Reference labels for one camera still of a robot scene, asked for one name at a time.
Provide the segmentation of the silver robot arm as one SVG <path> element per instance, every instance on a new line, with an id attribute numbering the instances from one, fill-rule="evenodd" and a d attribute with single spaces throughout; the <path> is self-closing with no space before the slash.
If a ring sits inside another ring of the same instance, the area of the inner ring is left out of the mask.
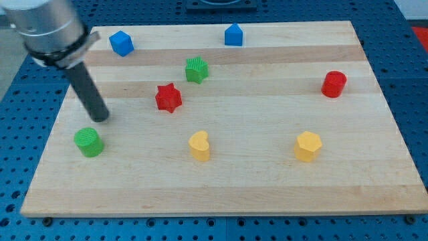
<path id="1" fill-rule="evenodd" d="M 100 39 L 97 31 L 90 33 L 69 0 L 1 0 L 1 8 L 41 66 L 73 68 Z"/>

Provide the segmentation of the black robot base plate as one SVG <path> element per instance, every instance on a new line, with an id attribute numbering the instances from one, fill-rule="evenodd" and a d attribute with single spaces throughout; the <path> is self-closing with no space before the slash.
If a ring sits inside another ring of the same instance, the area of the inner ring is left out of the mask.
<path id="1" fill-rule="evenodd" d="M 187 12 L 256 10 L 258 0 L 186 0 Z"/>

